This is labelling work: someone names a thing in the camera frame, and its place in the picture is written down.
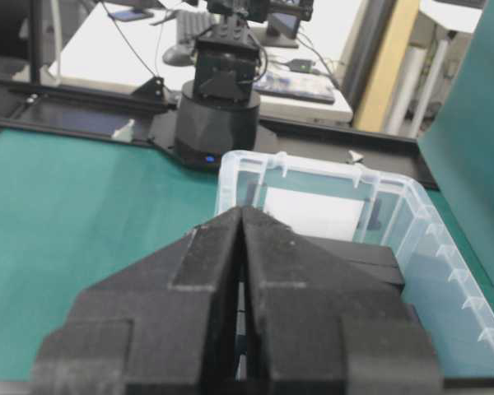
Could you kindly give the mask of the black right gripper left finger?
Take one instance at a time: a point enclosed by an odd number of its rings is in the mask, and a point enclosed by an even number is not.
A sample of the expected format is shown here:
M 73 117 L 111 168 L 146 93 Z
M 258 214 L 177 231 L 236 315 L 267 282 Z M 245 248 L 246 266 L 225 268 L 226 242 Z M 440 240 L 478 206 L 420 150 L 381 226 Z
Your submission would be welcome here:
M 82 290 L 48 334 L 34 394 L 200 394 L 235 373 L 241 211 Z

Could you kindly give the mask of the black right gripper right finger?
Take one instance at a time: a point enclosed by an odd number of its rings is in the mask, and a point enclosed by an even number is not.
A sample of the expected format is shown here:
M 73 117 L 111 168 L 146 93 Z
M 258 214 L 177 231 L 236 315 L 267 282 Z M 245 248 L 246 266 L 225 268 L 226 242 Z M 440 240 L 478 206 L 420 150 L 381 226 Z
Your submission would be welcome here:
M 441 393 L 431 340 L 392 286 L 260 210 L 241 215 L 269 393 Z

